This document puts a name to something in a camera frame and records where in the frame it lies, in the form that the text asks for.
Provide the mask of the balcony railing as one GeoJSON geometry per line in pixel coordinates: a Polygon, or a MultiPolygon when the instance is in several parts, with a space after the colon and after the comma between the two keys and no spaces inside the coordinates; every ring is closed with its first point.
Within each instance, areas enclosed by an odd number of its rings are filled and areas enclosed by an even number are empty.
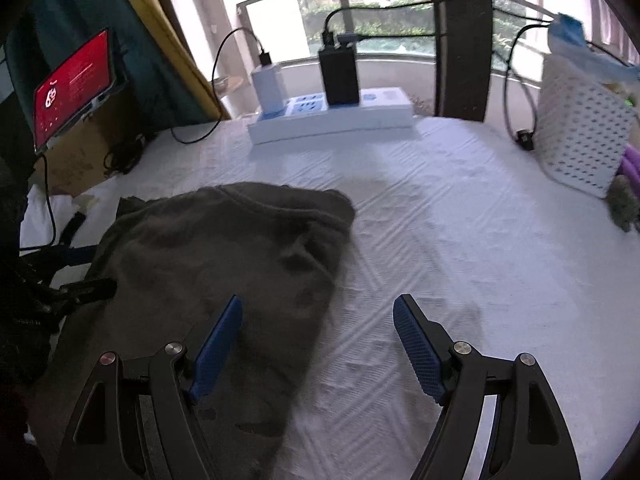
{"type": "Polygon", "coordinates": [[[312,60],[322,46],[324,22],[332,32],[358,32],[371,58],[435,58],[433,0],[244,0],[239,23],[267,40],[282,64],[312,60]]]}

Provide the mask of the white perforated basket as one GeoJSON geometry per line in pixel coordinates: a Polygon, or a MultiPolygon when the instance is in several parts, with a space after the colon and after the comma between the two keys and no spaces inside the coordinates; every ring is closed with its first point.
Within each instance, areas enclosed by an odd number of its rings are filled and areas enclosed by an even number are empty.
{"type": "Polygon", "coordinates": [[[636,118],[621,96],[566,58],[544,57],[535,154],[552,180],[603,198],[617,174],[636,118]]]}

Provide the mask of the purple plush toy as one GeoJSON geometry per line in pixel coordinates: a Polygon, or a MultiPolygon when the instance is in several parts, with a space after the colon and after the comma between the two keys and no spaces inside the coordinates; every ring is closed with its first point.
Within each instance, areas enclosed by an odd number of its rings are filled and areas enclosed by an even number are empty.
{"type": "Polygon", "coordinates": [[[627,178],[634,195],[640,198],[640,152],[630,144],[625,148],[617,173],[627,178]]]}

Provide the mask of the dark olive t-shirt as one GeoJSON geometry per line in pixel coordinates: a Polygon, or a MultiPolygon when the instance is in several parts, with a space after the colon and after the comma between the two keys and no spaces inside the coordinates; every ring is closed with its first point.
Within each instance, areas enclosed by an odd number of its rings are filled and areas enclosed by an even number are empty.
{"type": "Polygon", "coordinates": [[[224,478],[269,478],[354,220],[341,192],[256,182],[121,200],[89,269],[116,294],[66,318],[29,407],[47,465],[103,352],[150,356],[238,297],[242,328],[198,417],[224,478]]]}

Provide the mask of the white power strip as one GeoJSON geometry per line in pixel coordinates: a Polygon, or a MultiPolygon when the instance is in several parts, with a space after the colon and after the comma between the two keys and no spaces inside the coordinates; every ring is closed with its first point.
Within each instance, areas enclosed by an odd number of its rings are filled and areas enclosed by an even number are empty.
{"type": "Polygon", "coordinates": [[[333,105],[324,92],[294,96],[280,112],[260,114],[249,124],[255,145],[342,132],[407,129],[414,126],[413,105],[398,87],[360,91],[357,104],[333,105]]]}

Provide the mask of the white charger plug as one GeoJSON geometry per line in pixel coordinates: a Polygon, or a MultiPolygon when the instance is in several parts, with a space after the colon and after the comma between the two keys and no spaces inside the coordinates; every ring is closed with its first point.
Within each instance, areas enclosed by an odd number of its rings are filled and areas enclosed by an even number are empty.
{"type": "Polygon", "coordinates": [[[279,114],[286,107],[281,67],[271,61],[271,56],[266,51],[259,53],[258,60],[259,64],[252,70],[250,76],[262,114],[268,116],[279,114]]]}

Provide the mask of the yellow curtain left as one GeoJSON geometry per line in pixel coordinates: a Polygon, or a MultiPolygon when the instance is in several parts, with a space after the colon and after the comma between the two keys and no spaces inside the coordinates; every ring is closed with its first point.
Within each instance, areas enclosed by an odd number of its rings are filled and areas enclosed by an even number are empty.
{"type": "Polygon", "coordinates": [[[208,119],[227,119],[229,114],[217,102],[215,92],[196,66],[188,49],[179,39],[178,32],[169,21],[160,0],[128,0],[160,52],[177,72],[178,81],[195,99],[208,119]]]}

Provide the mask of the brown cardboard box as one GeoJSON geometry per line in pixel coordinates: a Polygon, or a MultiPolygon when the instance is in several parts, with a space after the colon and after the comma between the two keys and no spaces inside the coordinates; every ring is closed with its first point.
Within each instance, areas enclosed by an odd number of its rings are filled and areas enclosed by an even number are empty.
{"type": "Polygon", "coordinates": [[[49,144],[35,174],[52,194],[73,197],[140,162],[146,129],[141,108],[117,96],[81,118],[49,144]]]}

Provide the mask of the red screen tablet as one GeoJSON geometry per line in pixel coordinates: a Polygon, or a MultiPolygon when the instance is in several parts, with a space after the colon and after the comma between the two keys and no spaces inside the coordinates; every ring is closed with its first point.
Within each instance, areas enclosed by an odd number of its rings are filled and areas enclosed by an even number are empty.
{"type": "Polygon", "coordinates": [[[112,34],[100,30],[58,66],[34,91],[34,145],[42,153],[50,140],[91,112],[117,81],[112,34]]]}

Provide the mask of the black charger brick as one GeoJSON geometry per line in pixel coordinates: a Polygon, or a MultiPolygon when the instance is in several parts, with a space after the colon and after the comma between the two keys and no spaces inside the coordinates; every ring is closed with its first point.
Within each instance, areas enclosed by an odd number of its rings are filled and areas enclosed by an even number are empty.
{"type": "Polygon", "coordinates": [[[349,38],[335,40],[334,33],[326,29],[318,60],[329,107],[357,105],[360,89],[354,42],[349,38]]]}

